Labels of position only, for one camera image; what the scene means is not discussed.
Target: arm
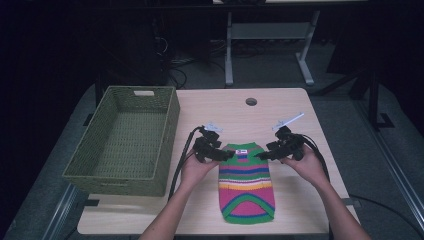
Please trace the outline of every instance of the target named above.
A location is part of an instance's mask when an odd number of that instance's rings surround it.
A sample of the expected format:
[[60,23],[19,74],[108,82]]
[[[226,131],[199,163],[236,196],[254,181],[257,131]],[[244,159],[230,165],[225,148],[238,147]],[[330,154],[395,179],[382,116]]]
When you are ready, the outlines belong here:
[[140,240],[172,239],[183,215],[190,194],[206,174],[219,163],[200,163],[191,150],[181,170],[181,183],[174,195],[153,222],[144,230]]
[[290,158],[280,159],[292,167],[306,181],[310,182],[318,191],[335,239],[371,239],[361,225],[352,216],[340,199],[333,186],[322,170],[321,163],[314,152],[303,145],[304,157],[300,161]]

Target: colorful knitted garment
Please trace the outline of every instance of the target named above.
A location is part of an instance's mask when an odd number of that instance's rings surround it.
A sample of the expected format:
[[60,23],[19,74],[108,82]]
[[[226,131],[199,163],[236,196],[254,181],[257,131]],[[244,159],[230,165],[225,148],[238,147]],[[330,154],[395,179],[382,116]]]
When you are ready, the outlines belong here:
[[256,143],[228,144],[234,157],[219,165],[219,205],[229,223],[255,224],[274,219],[275,200],[268,162],[254,157]]

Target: wicker basket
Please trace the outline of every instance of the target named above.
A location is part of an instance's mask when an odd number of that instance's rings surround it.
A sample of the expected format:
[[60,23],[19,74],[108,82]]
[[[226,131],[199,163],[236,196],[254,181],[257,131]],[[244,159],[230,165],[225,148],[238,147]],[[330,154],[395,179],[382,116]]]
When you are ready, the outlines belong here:
[[109,87],[63,177],[89,193],[164,196],[179,113],[173,87]]

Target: gray carpet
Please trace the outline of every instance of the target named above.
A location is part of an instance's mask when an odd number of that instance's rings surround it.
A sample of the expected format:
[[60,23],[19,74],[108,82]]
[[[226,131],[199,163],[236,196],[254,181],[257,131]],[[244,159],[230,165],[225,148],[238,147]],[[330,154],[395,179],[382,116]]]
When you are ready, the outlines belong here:
[[[261,54],[250,58],[242,56],[233,59],[233,88],[301,87],[312,92],[333,83],[342,77],[327,74],[326,67],[333,46],[313,45],[307,62],[314,79],[314,86],[306,86],[294,52],[296,44],[261,43]],[[187,75],[186,89],[224,88],[224,57],[216,57],[213,64],[191,63],[179,67]],[[173,71],[175,78],[182,82],[183,75]],[[349,193],[375,200],[399,211],[419,227],[408,204],[401,194],[393,176],[388,170],[384,154],[373,138],[367,122],[363,120],[358,106],[364,106],[366,99],[352,101],[346,84],[324,97],[311,97],[327,141],[337,162]],[[87,116],[95,109],[94,89],[91,87],[81,99],[71,116],[62,136],[47,159],[46,165],[34,184],[27,199],[6,235],[6,240],[43,239],[54,210],[60,201],[67,182],[61,174],[70,159],[85,127]],[[379,133],[395,155],[421,199],[424,198],[424,140],[401,111],[396,98],[384,87],[380,88],[379,111],[387,113],[395,128],[382,129]],[[137,236],[83,236],[74,231],[78,223],[87,194],[77,191],[74,202],[69,206],[65,221],[58,226],[59,234],[54,239],[136,239]],[[399,216],[374,203],[355,200],[356,211],[364,228],[373,239],[420,239],[417,233]],[[227,237],[178,237],[178,239],[227,239]],[[328,239],[327,236],[250,236],[248,239]]]

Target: desk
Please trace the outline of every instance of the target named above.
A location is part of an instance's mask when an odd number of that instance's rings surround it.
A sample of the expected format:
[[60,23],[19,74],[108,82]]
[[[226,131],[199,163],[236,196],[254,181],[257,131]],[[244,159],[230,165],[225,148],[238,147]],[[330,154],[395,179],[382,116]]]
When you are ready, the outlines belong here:
[[[222,146],[228,143],[256,142],[266,148],[275,141],[272,126],[278,120],[304,112],[289,125],[295,133],[306,134],[318,145],[324,156],[331,182],[342,198],[346,188],[334,162],[324,133],[305,90],[287,89],[222,89],[179,90],[181,112],[172,153],[167,192],[189,133],[209,121],[224,129]],[[246,104],[255,98],[257,105]],[[180,235],[249,235],[328,233],[328,220],[319,195],[294,170],[278,161],[269,161],[276,200],[275,219],[252,225],[226,223],[218,202],[218,168],[214,168],[192,193],[182,216]],[[113,196],[91,194],[97,206],[86,206],[78,231],[82,234],[140,234],[161,211],[165,197]],[[348,206],[356,217],[355,210]]]

